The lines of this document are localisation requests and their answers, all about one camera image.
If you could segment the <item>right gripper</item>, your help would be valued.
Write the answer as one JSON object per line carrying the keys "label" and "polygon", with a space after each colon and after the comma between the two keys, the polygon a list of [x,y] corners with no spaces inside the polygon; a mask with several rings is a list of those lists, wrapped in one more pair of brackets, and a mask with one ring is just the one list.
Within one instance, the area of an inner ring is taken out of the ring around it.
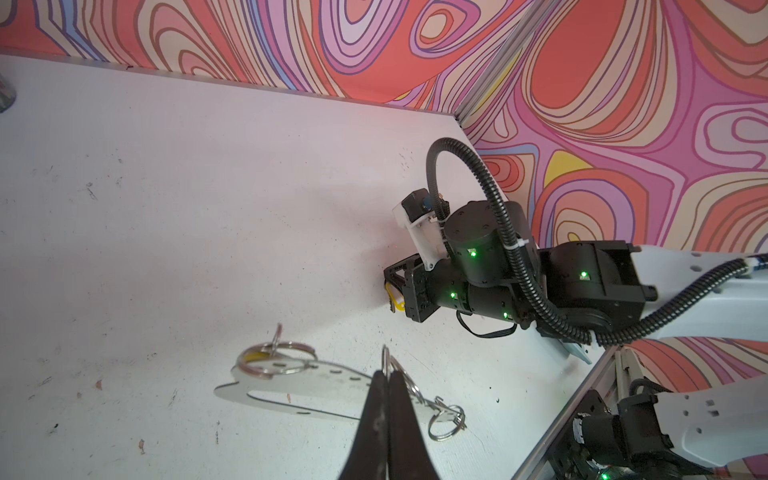
{"label": "right gripper", "polygon": [[468,282],[449,259],[426,271],[419,254],[412,254],[384,269],[385,282],[405,299],[405,315],[424,323],[440,308],[468,313]]}

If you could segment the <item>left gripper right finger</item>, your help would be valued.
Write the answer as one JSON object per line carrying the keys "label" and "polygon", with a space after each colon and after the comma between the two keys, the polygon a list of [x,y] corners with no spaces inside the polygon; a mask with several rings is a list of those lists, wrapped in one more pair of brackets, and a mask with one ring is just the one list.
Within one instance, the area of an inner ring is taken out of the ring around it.
{"label": "left gripper right finger", "polygon": [[389,478],[438,480],[439,476],[419,428],[404,374],[400,371],[392,372],[388,388]]}

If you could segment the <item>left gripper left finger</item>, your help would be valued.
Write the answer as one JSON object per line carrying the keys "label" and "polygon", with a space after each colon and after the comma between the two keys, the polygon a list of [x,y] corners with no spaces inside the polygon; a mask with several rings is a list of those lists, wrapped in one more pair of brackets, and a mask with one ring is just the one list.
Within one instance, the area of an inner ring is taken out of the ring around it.
{"label": "left gripper left finger", "polygon": [[389,385],[386,375],[372,377],[361,418],[339,480],[385,480],[389,458]]}

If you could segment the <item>key with yellow tag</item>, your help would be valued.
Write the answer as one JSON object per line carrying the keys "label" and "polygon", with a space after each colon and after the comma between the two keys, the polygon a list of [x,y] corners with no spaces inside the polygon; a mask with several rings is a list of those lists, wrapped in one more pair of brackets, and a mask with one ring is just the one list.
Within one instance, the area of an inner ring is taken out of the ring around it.
{"label": "key with yellow tag", "polygon": [[384,288],[387,292],[391,312],[392,313],[404,312],[405,299],[402,292],[390,282],[385,282]]}

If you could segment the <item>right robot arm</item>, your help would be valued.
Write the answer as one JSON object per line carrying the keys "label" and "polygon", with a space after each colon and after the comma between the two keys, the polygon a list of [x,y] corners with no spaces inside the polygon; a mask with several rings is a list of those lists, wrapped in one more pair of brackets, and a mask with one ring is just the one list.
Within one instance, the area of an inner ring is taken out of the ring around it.
{"label": "right robot arm", "polygon": [[[767,338],[767,257],[673,252],[625,241],[539,248],[522,207],[503,198],[467,145],[436,140],[427,185],[393,213],[416,253],[384,270],[393,311],[415,322],[441,308],[506,333],[534,327],[586,358],[639,340]],[[547,435],[558,479],[682,479],[767,450],[765,376],[692,393],[626,377],[614,409],[585,393]]]}

